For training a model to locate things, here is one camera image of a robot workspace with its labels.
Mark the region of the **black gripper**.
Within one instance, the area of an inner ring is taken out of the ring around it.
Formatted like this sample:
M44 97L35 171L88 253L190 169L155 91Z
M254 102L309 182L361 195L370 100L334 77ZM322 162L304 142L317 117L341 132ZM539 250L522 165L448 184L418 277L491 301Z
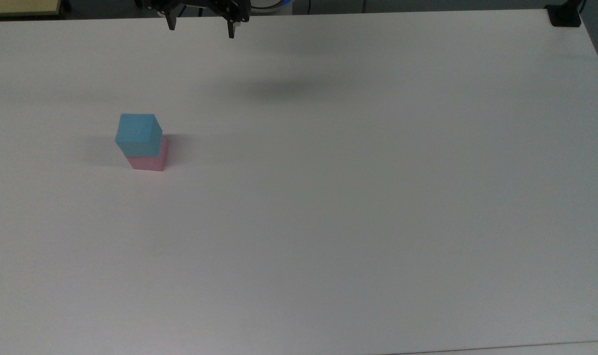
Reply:
M135 4L138 7L147 7L163 14L170 30L176 28L177 16L175 11L180 6L209 9L227 20L227 34L231 39L234 38L238 23L246 23L250 20L250 10L252 8L249 0L137 0Z

